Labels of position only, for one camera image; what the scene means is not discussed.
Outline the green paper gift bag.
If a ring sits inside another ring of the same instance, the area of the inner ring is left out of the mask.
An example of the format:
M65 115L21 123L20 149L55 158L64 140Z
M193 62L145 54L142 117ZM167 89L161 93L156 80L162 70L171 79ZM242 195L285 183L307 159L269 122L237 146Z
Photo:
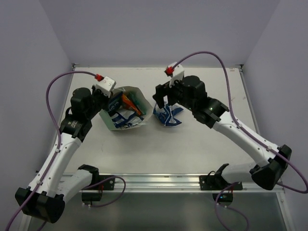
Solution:
M141 91L139 88L137 88L137 87L123 86L123 87L120 87L120 88L115 88L115 89L113 89L113 96L114 96L117 92L120 92L120 91L122 91L123 94L125 94L127 97L128 97L128 94L129 94L130 92L133 92L133 93L136 95L136 97L140 100L140 102L142 103L144 109L146 110L146 114L145 114L145 115L141 115L141 117L143 117L144 120L143 120L140 124L138 124L138 125L136 125L136 126L134 126L134 127L131 127L131 128L137 128L137 127L140 127L141 125L144 125L145 122L146 122L146 121L150 118L150 116L152 115L153 107L152 107L151 104L146 100L146 98L144 97L142 91ZM109 129L110 131L113 131L113 130L120 130L120 129L116 129L116 128L115 128L115 126L114 126L114 124L113 124L113 122L112 122L112 120L111 120L111 117L110 117L110 116L108 115L108 113L107 113L107 110L106 110L106 111L105 111L105 110L101 110L101 111L99 112L99 115L100 115L101 119L103 120L103 122L106 124L106 126L108 127L108 129Z

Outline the orange snack packet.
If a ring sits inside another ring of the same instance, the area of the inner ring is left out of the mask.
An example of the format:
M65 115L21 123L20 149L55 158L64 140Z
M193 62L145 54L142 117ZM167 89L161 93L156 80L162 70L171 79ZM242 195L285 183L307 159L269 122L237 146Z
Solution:
M126 110L134 111L137 113L137 115L141 116L142 112L139 110L139 108L134 104L134 102L129 99L125 94L121 96L122 99L122 107Z

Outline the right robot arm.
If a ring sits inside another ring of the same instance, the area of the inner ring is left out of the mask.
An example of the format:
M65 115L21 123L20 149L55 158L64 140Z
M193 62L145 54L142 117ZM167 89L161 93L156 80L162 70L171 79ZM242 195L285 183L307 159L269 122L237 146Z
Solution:
M278 146L269 141L265 143L265 146L255 142L243 132L243 129L259 141L263 138L238 119L233 119L225 104L209 97L204 82L197 76L186 76L181 81L177 80L173 86L170 86L168 82L157 85L153 99L159 108L165 105L165 97L170 105L178 103L190 110L198 122L229 138L253 159L253 163L248 164L233 166L223 164L208 180L210 184L214 184L218 189L225 189L235 182L254 182L265 190L274 188L288 164L270 150L273 149L283 157L290 159L291 148L287 145Z

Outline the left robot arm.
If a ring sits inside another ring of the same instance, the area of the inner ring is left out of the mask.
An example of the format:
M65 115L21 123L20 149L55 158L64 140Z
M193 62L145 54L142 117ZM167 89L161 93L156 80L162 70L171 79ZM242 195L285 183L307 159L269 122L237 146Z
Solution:
M60 179L70 159L84 141L92 127L91 120L109 104L109 97L98 87L79 88L73 91L71 107L57 126L57 141L43 167L27 188L19 188L15 198L20 210L45 223L55 223L61 217L65 204L79 191L106 189L114 175L99 174L96 167L81 165L65 182Z

